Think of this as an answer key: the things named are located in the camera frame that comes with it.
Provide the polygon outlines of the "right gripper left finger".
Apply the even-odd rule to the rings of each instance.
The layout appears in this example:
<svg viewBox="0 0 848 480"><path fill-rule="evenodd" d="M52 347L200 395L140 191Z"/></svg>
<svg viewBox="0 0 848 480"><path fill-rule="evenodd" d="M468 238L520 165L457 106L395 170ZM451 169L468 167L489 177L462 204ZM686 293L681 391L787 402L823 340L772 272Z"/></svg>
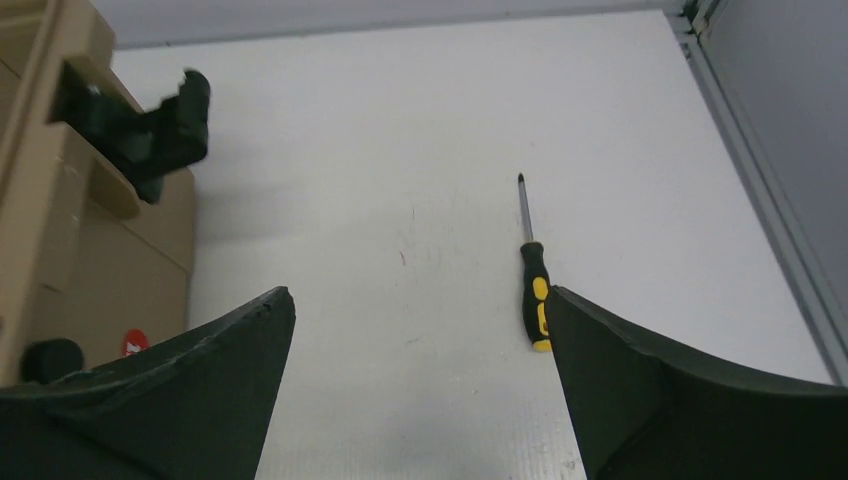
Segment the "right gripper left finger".
<svg viewBox="0 0 848 480"><path fill-rule="evenodd" d="M134 355L3 388L2 477L253 478L295 322L278 286Z"/></svg>

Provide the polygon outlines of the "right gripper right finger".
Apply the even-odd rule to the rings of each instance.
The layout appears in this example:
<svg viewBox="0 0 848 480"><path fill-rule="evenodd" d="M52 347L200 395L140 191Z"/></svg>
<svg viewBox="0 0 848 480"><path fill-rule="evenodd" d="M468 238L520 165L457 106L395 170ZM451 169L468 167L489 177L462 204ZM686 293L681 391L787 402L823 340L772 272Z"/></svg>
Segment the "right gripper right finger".
<svg viewBox="0 0 848 480"><path fill-rule="evenodd" d="M844 387L721 359L560 286L545 308L588 478L846 477Z"/></svg>

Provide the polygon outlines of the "black yellow screwdriver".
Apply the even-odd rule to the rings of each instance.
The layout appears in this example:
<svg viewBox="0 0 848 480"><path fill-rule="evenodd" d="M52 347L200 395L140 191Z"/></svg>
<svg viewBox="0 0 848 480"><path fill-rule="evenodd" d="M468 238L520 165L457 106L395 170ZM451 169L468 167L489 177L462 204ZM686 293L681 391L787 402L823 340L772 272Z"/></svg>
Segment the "black yellow screwdriver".
<svg viewBox="0 0 848 480"><path fill-rule="evenodd" d="M520 214L524 242L519 252L522 259L521 313L525 331L532 348L537 352L551 352L545 301L550 290L550 278L544 263L544 247L533 235L532 219L522 173L517 176Z"/></svg>

